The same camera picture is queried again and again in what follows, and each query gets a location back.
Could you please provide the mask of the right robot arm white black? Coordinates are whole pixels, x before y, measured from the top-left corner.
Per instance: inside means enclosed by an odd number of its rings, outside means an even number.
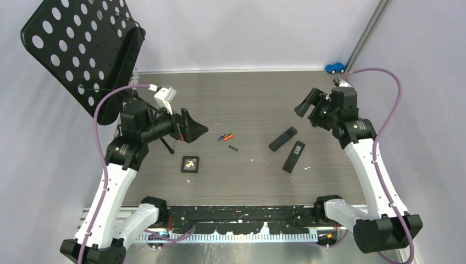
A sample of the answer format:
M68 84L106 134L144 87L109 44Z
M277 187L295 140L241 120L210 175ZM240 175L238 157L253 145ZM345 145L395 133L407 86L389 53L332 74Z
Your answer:
M410 214L393 187L375 141L376 131L369 119L359 116L357 92L352 87L335 87L330 93L317 88L294 112L313 127L331 131L350 159L361 184L367 211L349 205L339 195L317 197L314 220L321 226L336 222L348 229L363 253L409 247L423 227L418 214Z

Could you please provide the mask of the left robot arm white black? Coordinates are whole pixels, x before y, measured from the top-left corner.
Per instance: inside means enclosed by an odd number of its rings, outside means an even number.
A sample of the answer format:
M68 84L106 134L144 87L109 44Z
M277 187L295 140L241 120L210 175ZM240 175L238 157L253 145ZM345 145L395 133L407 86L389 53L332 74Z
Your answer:
M123 107L121 134L105 151L99 191L75 238L62 242L60 252L73 263L123 263L126 251L151 225L165 226L169 219L165 200L145 197L136 211L117 223L124 197L147 156L150 142L169 135L191 143L208 132L188 110L170 114L156 111L144 100Z

